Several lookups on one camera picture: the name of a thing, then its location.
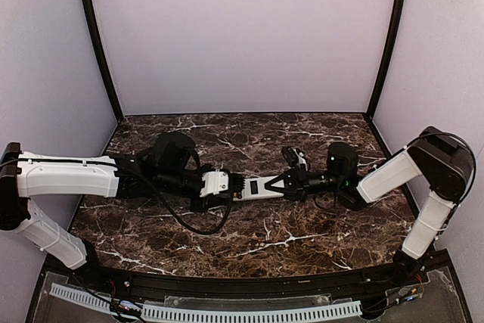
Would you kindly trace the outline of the white red remote control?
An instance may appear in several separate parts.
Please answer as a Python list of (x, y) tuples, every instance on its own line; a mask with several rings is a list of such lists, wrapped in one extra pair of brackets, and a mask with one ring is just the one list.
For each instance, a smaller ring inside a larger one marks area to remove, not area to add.
[(275, 179), (275, 175), (244, 180), (244, 188), (234, 196), (234, 202), (282, 198), (284, 195), (265, 188), (265, 183)]

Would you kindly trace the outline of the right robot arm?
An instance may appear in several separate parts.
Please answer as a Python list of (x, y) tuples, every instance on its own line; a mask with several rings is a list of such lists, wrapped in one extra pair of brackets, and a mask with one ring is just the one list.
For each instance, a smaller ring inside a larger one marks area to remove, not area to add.
[(444, 232), (476, 178), (476, 157), (465, 140), (428, 126), (389, 159), (358, 176), (358, 153), (345, 142), (327, 150), (326, 170), (310, 172), (299, 149), (283, 148), (289, 169), (264, 184), (288, 200), (330, 192), (348, 210), (359, 211), (417, 177), (427, 180), (427, 199), (392, 258), (389, 280), (401, 284), (417, 274), (430, 245)]

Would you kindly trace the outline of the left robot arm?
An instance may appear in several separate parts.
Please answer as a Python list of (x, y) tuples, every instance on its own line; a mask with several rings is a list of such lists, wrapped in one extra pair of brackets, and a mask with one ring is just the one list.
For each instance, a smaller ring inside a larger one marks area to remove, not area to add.
[(211, 204), (230, 207), (244, 177), (201, 164), (193, 139), (164, 132), (137, 154), (75, 158), (22, 151), (11, 142), (1, 158), (1, 229), (14, 231), (77, 270), (97, 263), (95, 248), (46, 216), (33, 197), (48, 194), (131, 199), (149, 194), (185, 197), (196, 212)]

